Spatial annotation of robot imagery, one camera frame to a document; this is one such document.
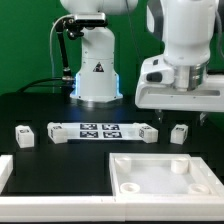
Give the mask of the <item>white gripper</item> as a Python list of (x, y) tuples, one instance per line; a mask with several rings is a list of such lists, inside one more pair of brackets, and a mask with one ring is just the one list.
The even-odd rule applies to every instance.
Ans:
[(203, 125), (208, 112), (224, 112), (224, 75), (208, 75), (206, 64), (173, 66), (162, 55), (148, 58), (141, 66), (135, 104), (156, 109), (160, 123), (162, 110), (200, 111)]

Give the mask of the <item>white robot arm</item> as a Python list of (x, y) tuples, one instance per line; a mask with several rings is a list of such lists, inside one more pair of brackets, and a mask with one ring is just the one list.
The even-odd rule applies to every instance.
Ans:
[[(82, 65), (70, 98), (88, 106), (121, 99), (114, 71), (115, 37), (108, 15), (136, 8), (138, 0), (60, 0), (82, 36)], [(165, 44), (144, 60), (135, 92), (142, 109), (224, 112), (224, 76), (207, 73), (210, 41), (222, 31), (220, 0), (149, 0), (147, 27)]]

